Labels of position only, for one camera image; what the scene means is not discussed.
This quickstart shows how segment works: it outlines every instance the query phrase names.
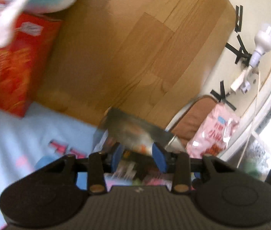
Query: pink plastic package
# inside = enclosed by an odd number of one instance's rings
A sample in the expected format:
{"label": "pink plastic package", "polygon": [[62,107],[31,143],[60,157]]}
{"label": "pink plastic package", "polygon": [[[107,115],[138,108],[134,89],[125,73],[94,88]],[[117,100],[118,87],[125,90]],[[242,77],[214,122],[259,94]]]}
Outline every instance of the pink plastic package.
{"label": "pink plastic package", "polygon": [[238,128],[240,118],[218,103],[200,125],[186,149],[190,157],[202,158],[204,154],[218,155],[225,150]]}

